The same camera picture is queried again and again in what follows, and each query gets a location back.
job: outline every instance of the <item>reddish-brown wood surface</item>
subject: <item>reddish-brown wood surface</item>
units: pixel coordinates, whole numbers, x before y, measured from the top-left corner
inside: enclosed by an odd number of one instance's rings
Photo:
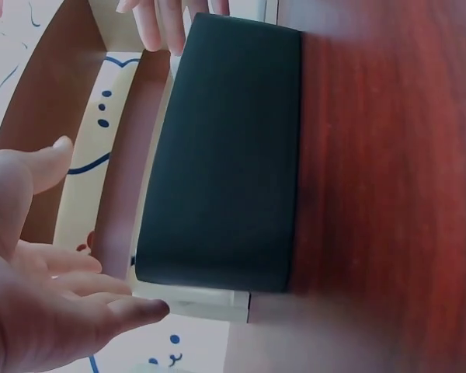
[[[10,100],[0,149],[34,151],[62,135],[73,141],[106,48],[87,0],[62,3]],[[64,183],[33,198],[22,238],[52,243]]]
[[[466,0],[280,0],[306,32],[294,295],[227,373],[466,372]]]
[[[126,279],[148,149],[169,75],[169,52],[144,52],[110,154],[92,255],[103,272]]]

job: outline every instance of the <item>dark green leather case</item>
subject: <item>dark green leather case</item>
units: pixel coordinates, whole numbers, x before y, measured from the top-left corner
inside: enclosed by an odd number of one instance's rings
[[[139,280],[286,290],[300,91],[299,32],[196,16],[151,172]]]

